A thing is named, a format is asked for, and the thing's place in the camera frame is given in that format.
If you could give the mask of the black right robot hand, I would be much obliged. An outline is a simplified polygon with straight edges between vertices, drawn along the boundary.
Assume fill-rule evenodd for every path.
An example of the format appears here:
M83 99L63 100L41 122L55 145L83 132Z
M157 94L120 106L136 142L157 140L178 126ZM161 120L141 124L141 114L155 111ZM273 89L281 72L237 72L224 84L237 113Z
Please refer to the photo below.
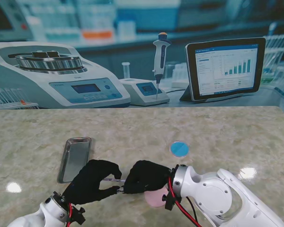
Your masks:
M163 188L168 181L171 169L148 160L137 161L124 183L125 194L144 193Z

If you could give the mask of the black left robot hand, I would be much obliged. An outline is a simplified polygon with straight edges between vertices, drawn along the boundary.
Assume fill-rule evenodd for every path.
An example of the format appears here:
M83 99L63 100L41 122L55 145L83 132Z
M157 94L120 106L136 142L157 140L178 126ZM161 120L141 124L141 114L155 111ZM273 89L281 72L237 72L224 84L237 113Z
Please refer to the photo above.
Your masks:
M99 188L100 182L109 175L113 175L115 179L121 178L122 173L117 164L92 159L79 171L62 196L67 203L83 205L115 195L119 186L112 186L104 190Z

